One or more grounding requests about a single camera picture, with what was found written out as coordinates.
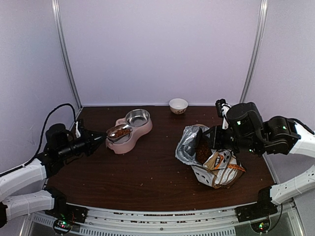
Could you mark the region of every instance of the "brown tabletop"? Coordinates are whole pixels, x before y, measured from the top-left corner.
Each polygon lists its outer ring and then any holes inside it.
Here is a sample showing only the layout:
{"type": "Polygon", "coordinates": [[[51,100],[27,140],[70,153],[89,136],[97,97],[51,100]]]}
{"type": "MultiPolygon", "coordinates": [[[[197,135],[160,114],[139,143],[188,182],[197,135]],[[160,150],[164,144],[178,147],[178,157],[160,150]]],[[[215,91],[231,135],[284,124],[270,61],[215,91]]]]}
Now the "brown tabletop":
{"type": "MultiPolygon", "coordinates": [[[[80,118],[90,130],[105,132],[130,110],[139,107],[86,107],[80,118]]],[[[190,166],[175,158],[183,129],[196,123],[221,124],[215,107],[189,107],[175,115],[168,107],[145,106],[153,129],[135,148],[117,155],[103,144],[89,157],[62,168],[50,178],[67,201],[90,207],[134,211],[210,209],[251,203],[261,188],[274,182],[263,158],[241,153],[247,172],[229,189],[213,189],[196,179],[190,166]]]]}

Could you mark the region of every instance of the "white backdrop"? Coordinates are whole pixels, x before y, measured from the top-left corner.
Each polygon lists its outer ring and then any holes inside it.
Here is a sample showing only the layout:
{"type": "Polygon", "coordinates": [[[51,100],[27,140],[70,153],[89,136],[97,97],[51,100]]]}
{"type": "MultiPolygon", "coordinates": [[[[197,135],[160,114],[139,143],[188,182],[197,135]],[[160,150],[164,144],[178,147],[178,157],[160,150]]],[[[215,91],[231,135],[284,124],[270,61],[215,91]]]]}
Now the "white backdrop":
{"type": "Polygon", "coordinates": [[[259,8],[259,0],[60,1],[82,104],[237,103],[259,8]]]}
{"type": "MultiPolygon", "coordinates": [[[[63,65],[50,0],[0,1],[0,172],[35,154],[48,113],[61,103],[75,105],[63,65]]],[[[56,111],[54,123],[73,123],[70,108],[56,111]]],[[[34,183],[19,194],[36,192],[34,183]]],[[[1,236],[17,236],[24,217],[9,221],[1,236]]]]}

